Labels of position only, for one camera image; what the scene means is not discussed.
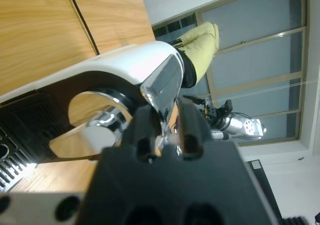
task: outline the glass window pane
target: glass window pane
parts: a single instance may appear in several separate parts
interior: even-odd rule
[[[220,32],[220,49],[301,27],[301,0],[236,0],[202,14]]]
[[[219,90],[301,71],[301,54],[298,32],[216,55],[210,69]]]
[[[153,34],[154,36],[157,38],[157,37],[160,37],[162,35],[165,35],[167,33],[167,29],[166,29],[166,26],[162,26],[162,27],[159,27],[155,30],[153,30]]]
[[[261,118],[261,123],[266,128],[265,135],[255,141],[237,139],[239,144],[268,141],[273,139],[292,138],[296,136],[297,113],[281,114]]]
[[[222,106],[231,99],[233,111],[251,117],[296,110],[299,108],[300,79],[228,93],[217,97]]]
[[[183,95],[204,95],[209,94],[209,86],[207,76],[203,76],[203,78],[199,81],[199,83],[192,88],[181,88],[179,92],[179,97]]]
[[[182,36],[184,33],[188,32],[190,29],[193,29],[197,26],[196,16],[192,14],[180,21],[174,21],[165,25],[163,27],[157,28],[153,31],[155,40],[169,43],[176,40],[178,37]]]

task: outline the window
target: window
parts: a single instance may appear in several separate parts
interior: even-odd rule
[[[259,142],[238,139],[242,145],[298,139],[306,69],[305,9],[305,0],[233,0],[196,10],[198,24],[218,25],[220,50],[207,76],[180,95],[210,96],[216,107],[231,99],[235,112],[260,118],[266,135]],[[167,24],[166,34],[178,34],[172,32],[182,22],[175,24],[170,31]]]

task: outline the cable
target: cable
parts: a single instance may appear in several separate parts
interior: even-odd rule
[[[87,25],[87,23],[86,23],[86,21],[85,21],[85,18],[84,18],[84,16],[82,15],[82,13],[81,13],[81,11],[80,11],[80,9],[79,9],[79,7],[78,7],[78,4],[77,4],[76,0],[72,0],[72,3],[73,3],[73,5],[74,5],[74,7],[75,7],[75,9],[76,9],[76,11],[77,11],[77,13],[78,13],[78,15],[79,15],[79,17],[80,17],[80,19],[81,19],[84,27],[85,27],[86,32],[88,33],[88,36],[89,36],[89,38],[90,38],[90,40],[91,40],[91,43],[92,43],[92,45],[93,45],[93,50],[94,50],[94,52],[95,52],[95,55],[98,56],[98,55],[100,54],[99,49],[98,49],[98,47],[97,47],[97,45],[96,45],[96,42],[95,42],[95,40],[94,40],[94,37],[92,36],[92,34],[91,34],[91,32],[90,32],[90,29],[89,29],[89,27],[88,27],[88,25]]]
[[[246,97],[246,96],[251,96],[251,95],[256,95],[256,94],[261,94],[261,93],[266,93],[266,92],[272,92],[272,91],[279,90],[279,89],[292,88],[292,87],[295,87],[295,86],[315,83],[317,81],[318,80],[303,81],[303,82],[298,82],[298,83],[294,83],[294,84],[291,84],[291,85],[279,86],[279,87],[275,87],[275,88],[270,88],[270,89],[255,91],[255,92],[249,92],[249,93],[245,93],[245,94],[242,94],[242,95],[236,95],[236,96],[231,96],[231,97],[220,98],[220,99],[208,101],[208,104],[212,104],[214,102],[221,102],[221,101],[228,100],[228,99],[237,99],[237,98],[242,98],[242,97]]]
[[[174,127],[174,125],[176,125],[176,124],[173,124],[173,125],[170,127],[170,131],[172,130],[172,128]]]

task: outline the wooden panel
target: wooden panel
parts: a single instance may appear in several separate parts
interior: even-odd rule
[[[101,53],[155,39],[143,0],[76,1]],[[70,0],[0,0],[0,9],[0,95],[95,56]],[[95,167],[39,164],[11,191],[85,191]]]
[[[96,168],[88,160],[39,164],[11,192],[83,192]]]
[[[143,0],[76,0],[100,53],[154,40]]]
[[[95,56],[69,0],[0,0],[0,95]]]

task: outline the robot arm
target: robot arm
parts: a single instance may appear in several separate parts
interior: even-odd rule
[[[252,118],[241,112],[232,112],[231,100],[227,100],[220,108],[215,108],[207,103],[206,99],[194,96],[184,96],[198,106],[199,111],[207,120],[211,135],[215,140],[233,138],[256,140],[266,133],[267,129],[261,124],[260,119]]]

